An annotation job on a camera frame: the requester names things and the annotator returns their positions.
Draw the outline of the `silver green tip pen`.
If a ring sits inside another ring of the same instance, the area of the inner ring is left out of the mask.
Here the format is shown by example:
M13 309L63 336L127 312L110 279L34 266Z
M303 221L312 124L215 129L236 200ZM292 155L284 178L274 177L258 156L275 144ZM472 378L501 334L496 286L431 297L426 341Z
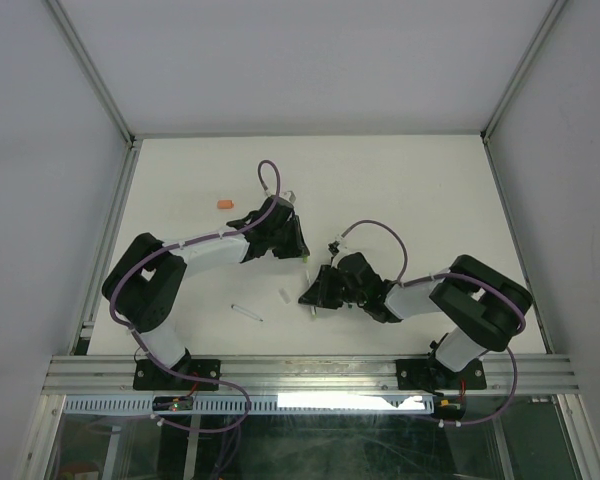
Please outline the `silver green tip pen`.
M308 298L307 305L310 310L311 319L316 320L317 319L317 307L315 305L314 295L311 293L311 288L312 288L313 283L312 283L312 278L311 278L311 275L310 275L310 272L308 269L305 270L305 278L306 278L307 290L306 290L304 296Z

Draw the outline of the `white blue end pen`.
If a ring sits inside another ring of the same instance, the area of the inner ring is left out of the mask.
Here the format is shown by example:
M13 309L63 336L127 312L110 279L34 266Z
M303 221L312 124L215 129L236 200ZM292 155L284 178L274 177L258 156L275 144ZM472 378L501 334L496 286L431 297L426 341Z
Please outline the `white blue end pen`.
M252 312L244 307L241 307L239 305L232 304L231 309L234 310L235 312L237 312L241 315L244 315L246 317L249 317L257 322L264 322L264 319L260 315L256 314L255 312Z

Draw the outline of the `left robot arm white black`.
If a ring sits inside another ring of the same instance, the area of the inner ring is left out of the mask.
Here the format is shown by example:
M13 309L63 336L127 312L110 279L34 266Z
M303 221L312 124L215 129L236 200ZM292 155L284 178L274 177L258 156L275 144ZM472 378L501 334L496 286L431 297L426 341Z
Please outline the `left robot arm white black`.
M225 265L241 264L272 253L277 259L309 255L294 208L295 195L268 196L262 206L200 241L185 241L166 251L150 233L138 235L106 277L101 292L117 314L157 358L155 377L168 388L186 383L191 356L167 318L182 282Z

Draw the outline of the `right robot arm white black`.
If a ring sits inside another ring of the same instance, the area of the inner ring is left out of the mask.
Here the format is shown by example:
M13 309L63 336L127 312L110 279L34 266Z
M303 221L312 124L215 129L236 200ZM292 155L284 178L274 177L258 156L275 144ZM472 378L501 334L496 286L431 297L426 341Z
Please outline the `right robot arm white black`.
M445 271L400 284L382 278L355 252L339 253L321 266L298 303L329 310L353 304L383 324L445 314L455 328L432 348L427 374L435 385L449 387L471 361L508 348L526 328L533 298L525 287L470 255L458 256Z

